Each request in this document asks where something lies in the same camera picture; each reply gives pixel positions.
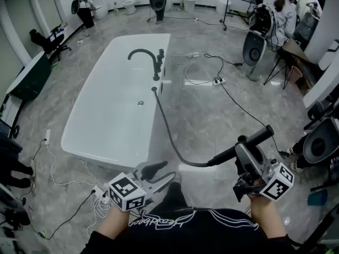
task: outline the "shoe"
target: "shoe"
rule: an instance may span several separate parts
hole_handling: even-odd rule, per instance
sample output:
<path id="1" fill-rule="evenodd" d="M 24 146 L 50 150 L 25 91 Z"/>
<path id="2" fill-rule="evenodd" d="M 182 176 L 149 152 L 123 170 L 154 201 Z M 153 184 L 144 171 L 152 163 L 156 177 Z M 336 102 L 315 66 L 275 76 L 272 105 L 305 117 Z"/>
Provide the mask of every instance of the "shoe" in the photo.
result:
<path id="1" fill-rule="evenodd" d="M 290 167 L 291 167 L 291 170 L 292 170 L 292 171 L 295 171 L 295 172 L 297 172 L 297 173 L 302 173 L 302 168 L 298 168 L 297 162 L 292 162 L 292 163 L 290 164 Z"/>
<path id="2" fill-rule="evenodd" d="M 32 174 L 32 178 L 35 178 L 35 162 L 34 162 L 34 160 L 32 159 L 31 161 L 30 161 L 30 166 L 31 166 L 31 168 L 32 168 L 32 170 L 33 170 L 33 174 Z"/>
<path id="3" fill-rule="evenodd" d="M 182 175 L 179 171 L 177 171 L 175 173 L 175 177 L 174 177 L 174 180 L 172 181 L 173 183 L 178 183 L 178 184 L 181 184 L 181 181 L 182 181 Z"/>
<path id="4" fill-rule="evenodd" d="M 293 148 L 288 148 L 286 152 L 288 153 L 288 155 L 294 154 Z"/>

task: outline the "trigger handle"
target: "trigger handle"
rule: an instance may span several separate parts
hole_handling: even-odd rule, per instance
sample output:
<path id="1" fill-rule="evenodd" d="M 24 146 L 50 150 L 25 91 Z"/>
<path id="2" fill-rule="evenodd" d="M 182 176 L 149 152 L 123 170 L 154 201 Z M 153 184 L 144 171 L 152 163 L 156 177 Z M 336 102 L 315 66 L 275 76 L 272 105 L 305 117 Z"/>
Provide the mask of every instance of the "trigger handle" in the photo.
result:
<path id="1" fill-rule="evenodd" d="M 162 161 L 153 165 L 144 167 L 141 170 L 141 180 L 152 180 L 156 173 L 168 164 L 167 161 Z"/>

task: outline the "office chair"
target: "office chair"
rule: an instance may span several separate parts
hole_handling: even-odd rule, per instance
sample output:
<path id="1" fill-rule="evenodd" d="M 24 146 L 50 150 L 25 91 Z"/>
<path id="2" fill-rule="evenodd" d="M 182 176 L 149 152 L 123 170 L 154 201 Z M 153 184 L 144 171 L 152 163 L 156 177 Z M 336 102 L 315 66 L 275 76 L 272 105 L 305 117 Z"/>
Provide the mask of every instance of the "office chair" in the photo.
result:
<path id="1" fill-rule="evenodd" d="M 62 46 L 61 43 L 64 40 L 65 35 L 60 35 L 57 37 L 57 31 L 58 31 L 58 26 L 54 28 L 51 33 L 54 36 L 54 40 L 50 40 L 49 36 L 47 39 L 41 35 L 39 32 L 37 32 L 35 29 L 32 29 L 30 31 L 30 36 L 31 36 L 31 41 L 43 48 L 45 53 L 48 55 L 52 51 L 55 51 L 56 55 L 58 56 L 58 61 L 60 61 L 60 53 L 65 50 L 70 50 L 72 49 L 70 47 L 67 47 L 67 45 Z"/>

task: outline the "black shirt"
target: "black shirt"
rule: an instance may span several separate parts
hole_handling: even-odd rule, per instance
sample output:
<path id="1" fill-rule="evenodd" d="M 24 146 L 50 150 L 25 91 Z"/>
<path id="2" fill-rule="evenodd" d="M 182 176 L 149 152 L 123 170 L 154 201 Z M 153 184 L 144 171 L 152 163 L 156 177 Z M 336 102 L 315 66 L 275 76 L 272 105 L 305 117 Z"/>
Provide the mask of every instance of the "black shirt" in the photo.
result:
<path id="1" fill-rule="evenodd" d="M 268 239 L 258 224 L 231 209 L 187 208 L 146 214 L 114 240 L 93 232 L 82 254 L 93 253 L 290 253 L 287 237 Z"/>

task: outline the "electrical outlet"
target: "electrical outlet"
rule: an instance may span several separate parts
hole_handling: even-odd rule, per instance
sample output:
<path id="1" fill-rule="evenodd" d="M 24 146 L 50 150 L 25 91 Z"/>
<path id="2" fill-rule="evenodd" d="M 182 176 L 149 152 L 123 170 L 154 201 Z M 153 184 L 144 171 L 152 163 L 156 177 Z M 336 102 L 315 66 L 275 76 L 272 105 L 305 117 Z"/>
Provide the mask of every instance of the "electrical outlet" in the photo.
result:
<path id="1" fill-rule="evenodd" d="M 219 78 L 215 78 L 215 79 L 214 79 L 214 81 L 212 82 L 212 86 L 213 86 L 213 87 L 219 86 L 220 84 L 223 84 L 223 85 L 226 84 L 226 79 L 224 79 L 224 78 L 221 77 L 221 76 L 220 76 L 220 78 L 221 78 L 222 81 L 220 81 Z"/>
<path id="2" fill-rule="evenodd" d="M 45 145 L 48 145 L 49 144 L 49 140 L 50 140 L 50 138 L 51 138 L 51 129 L 48 129 L 47 131 L 46 131 L 46 141 L 44 142 L 44 144 Z"/>
<path id="3" fill-rule="evenodd" d="M 108 193 L 104 193 L 97 185 L 93 187 L 93 190 L 95 190 L 95 196 L 101 200 L 103 204 L 106 205 L 110 201 Z"/>

